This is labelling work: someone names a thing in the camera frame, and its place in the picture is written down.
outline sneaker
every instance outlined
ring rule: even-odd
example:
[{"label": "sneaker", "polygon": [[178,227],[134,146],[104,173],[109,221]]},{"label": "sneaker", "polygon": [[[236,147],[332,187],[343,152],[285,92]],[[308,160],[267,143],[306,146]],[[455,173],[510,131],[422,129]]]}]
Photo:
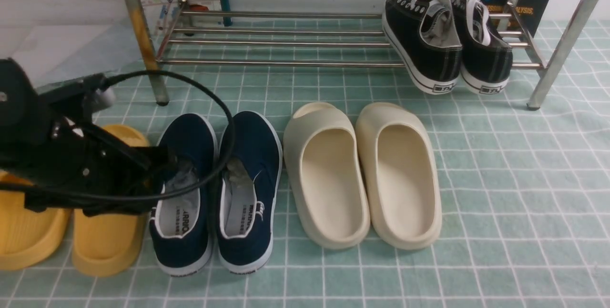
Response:
[{"label": "sneaker", "polygon": [[220,263],[245,275],[263,267],[271,256],[282,146],[273,126],[259,113],[243,111],[233,120],[235,147],[219,185],[216,234]]},{"label": "sneaker", "polygon": [[502,40],[481,0],[451,0],[464,46],[461,72],[469,90],[490,95],[508,83],[512,48]]},{"label": "sneaker", "polygon": [[[161,135],[178,160],[175,173],[163,173],[163,191],[174,191],[198,182],[209,173],[218,156],[216,134],[210,123],[196,114],[177,117]],[[197,273],[212,255],[207,229],[207,189],[159,201],[150,219],[152,245],[163,272],[184,277]]]},{"label": "sneaker", "polygon": [[386,0],[382,23],[418,89],[432,95],[453,90],[462,45],[449,0]]}]

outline green grid mat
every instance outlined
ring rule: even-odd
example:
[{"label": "green grid mat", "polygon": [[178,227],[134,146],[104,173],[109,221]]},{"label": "green grid mat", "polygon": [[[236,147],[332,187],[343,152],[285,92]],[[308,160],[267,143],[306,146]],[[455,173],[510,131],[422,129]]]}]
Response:
[{"label": "green grid mat", "polygon": [[[378,21],[256,25],[379,30]],[[537,40],[547,58],[564,26],[552,21],[541,25]],[[170,55],[397,60],[389,49],[179,45]],[[524,57],[516,51],[516,60]],[[143,69],[141,63],[120,72],[137,69]],[[334,104],[352,121],[375,101],[416,113],[436,156],[443,206],[440,239],[432,247],[406,252],[381,241],[372,229],[358,247],[322,249],[303,232],[284,172],[273,255],[258,273],[231,275],[214,256],[197,275],[170,278],[157,268],[147,234],[131,269],[110,278],[86,277],[71,264],[68,232],[45,262],[0,273],[0,308],[610,307],[610,22],[588,24],[536,112],[527,111],[525,103],[538,76],[526,71],[513,71],[499,95],[474,95],[460,84],[449,95],[429,96],[402,69],[169,69],[214,88],[233,112],[265,114],[280,137],[290,115],[316,100]],[[118,102],[95,121],[126,123],[155,143],[175,116],[193,112],[206,115],[222,132],[222,112],[202,93],[174,81],[168,90],[172,103],[161,108],[148,80],[124,82],[115,88]]]}]

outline rubber foot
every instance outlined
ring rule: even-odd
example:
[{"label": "rubber foot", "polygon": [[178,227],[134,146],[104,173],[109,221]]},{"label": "rubber foot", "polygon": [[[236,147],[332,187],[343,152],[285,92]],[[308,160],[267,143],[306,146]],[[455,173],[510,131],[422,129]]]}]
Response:
[{"label": "rubber foot", "polygon": [[537,111],[540,109],[540,106],[530,106],[528,103],[528,110],[529,111]]}]

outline black cable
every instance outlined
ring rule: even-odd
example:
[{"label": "black cable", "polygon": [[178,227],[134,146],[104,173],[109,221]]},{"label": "black cable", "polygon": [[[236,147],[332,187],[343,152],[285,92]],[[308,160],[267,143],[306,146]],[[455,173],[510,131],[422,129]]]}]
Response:
[{"label": "black cable", "polygon": [[[231,153],[233,153],[233,146],[235,144],[235,126],[233,123],[233,116],[231,115],[231,111],[229,111],[229,108],[226,106],[226,104],[224,104],[224,102],[222,100],[220,100],[220,98],[218,98],[218,96],[216,96],[212,91],[210,91],[210,89],[206,88],[205,86],[199,84],[198,82],[196,82],[195,80],[192,80],[191,78],[189,78],[187,76],[179,75],[178,73],[174,73],[174,72],[170,72],[170,71],[144,70],[144,71],[135,71],[135,72],[131,72],[131,73],[125,73],[125,74],[121,74],[121,75],[112,76],[110,78],[107,78],[107,80],[105,81],[104,84],[102,84],[100,89],[102,91],[105,91],[109,87],[119,84],[120,82],[124,82],[127,79],[130,79],[130,78],[133,78],[136,76],[142,76],[142,75],[164,75],[164,76],[168,76],[170,78],[180,80],[181,82],[190,84],[190,85],[196,87],[197,89],[200,89],[201,91],[203,91],[206,95],[208,95],[214,102],[216,102],[216,104],[218,104],[220,106],[220,108],[222,108],[224,114],[226,115],[228,125],[227,125],[226,130],[224,131],[223,139],[224,138],[227,139],[229,147],[226,149],[226,152],[224,152],[224,154],[220,154],[220,156],[218,158],[218,163],[216,164],[216,166],[214,168],[212,168],[212,170],[207,175],[205,175],[199,182],[186,186],[182,189],[177,189],[177,190],[163,193],[160,195],[140,195],[140,196],[130,196],[130,195],[127,195],[128,192],[122,193],[121,195],[112,195],[112,196],[111,195],[93,195],[93,194],[88,194],[88,193],[77,193],[77,192],[73,192],[73,191],[44,189],[44,188],[37,188],[36,186],[28,186],[28,185],[13,184],[13,183],[3,183],[3,182],[0,182],[0,190],[16,191],[16,192],[27,193],[27,194],[31,194],[31,195],[61,195],[63,197],[86,199],[89,201],[101,201],[101,202],[111,202],[111,203],[124,203],[124,202],[134,203],[134,202],[146,202],[146,201],[159,201],[159,200],[164,200],[164,199],[170,199],[173,197],[178,197],[178,196],[184,195],[186,193],[189,193],[190,191],[198,189],[201,186],[208,184],[208,182],[210,182],[212,179],[216,178],[216,176],[222,171],[222,169],[229,162],[229,158],[231,157]],[[146,176],[144,176],[144,179],[142,182],[144,182],[146,179],[152,177],[156,173],[158,173],[158,171],[156,171],[156,170],[149,171],[146,174]]]}]

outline yellow slide sandal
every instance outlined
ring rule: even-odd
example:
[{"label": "yellow slide sandal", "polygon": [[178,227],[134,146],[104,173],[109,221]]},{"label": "yellow slide sandal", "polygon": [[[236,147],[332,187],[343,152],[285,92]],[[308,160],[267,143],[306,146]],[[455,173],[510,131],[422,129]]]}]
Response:
[{"label": "yellow slide sandal", "polygon": [[[146,147],[143,134],[126,125],[108,125],[104,130],[131,147]],[[124,271],[140,254],[148,215],[106,214],[86,217],[74,211],[72,263],[81,273],[106,277]]]},{"label": "yellow slide sandal", "polygon": [[[0,171],[0,182],[29,182]],[[23,207],[24,194],[0,191],[0,270],[30,267],[52,255],[61,244],[69,209],[35,213]]]}]

